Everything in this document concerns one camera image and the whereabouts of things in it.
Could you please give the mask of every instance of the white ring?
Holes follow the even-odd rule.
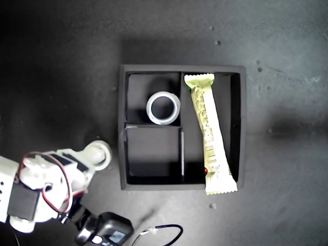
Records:
[[[153,102],[158,99],[159,97],[167,97],[168,99],[170,99],[174,105],[174,109],[173,109],[173,113],[164,119],[160,119],[160,118],[156,118],[152,112],[152,105]],[[179,98],[174,95],[173,93],[167,92],[167,91],[160,91],[155,93],[154,95],[152,95],[147,102],[147,106],[146,106],[146,111],[148,114],[149,119],[154,122],[157,125],[169,125],[171,124],[173,121],[176,120],[176,118],[178,117],[179,113],[180,113],[180,100]]]

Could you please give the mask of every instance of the candy bar wrapper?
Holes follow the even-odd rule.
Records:
[[[185,75],[191,98],[203,134],[206,194],[237,191],[224,151],[220,124],[216,113],[211,84],[214,74]]]

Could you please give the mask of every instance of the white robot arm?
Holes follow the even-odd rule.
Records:
[[[52,218],[73,221],[76,242],[121,245],[133,233],[129,220],[113,213],[91,214],[79,204],[96,171],[112,159],[109,145],[94,141],[84,150],[30,152],[21,163],[0,156],[0,222],[31,233],[35,223]]]

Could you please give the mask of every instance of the black tray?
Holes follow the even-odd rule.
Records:
[[[202,134],[190,90],[183,81],[190,73],[215,74],[212,90],[224,149],[238,188],[243,186],[245,68],[122,65],[118,143],[123,190],[205,188]],[[146,113],[149,97],[158,91],[172,92],[181,102],[179,117],[167,126],[153,124]]]

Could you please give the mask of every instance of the dark surface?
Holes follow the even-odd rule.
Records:
[[[120,63],[245,66],[247,162],[239,192],[121,191],[114,156],[84,204],[130,218],[137,232],[180,224],[177,246],[328,244],[326,0],[5,2],[1,155],[81,149],[97,135],[115,148]],[[170,232],[140,244],[164,244],[177,233]],[[65,246],[74,245],[74,233],[48,222],[18,237],[21,245]]]

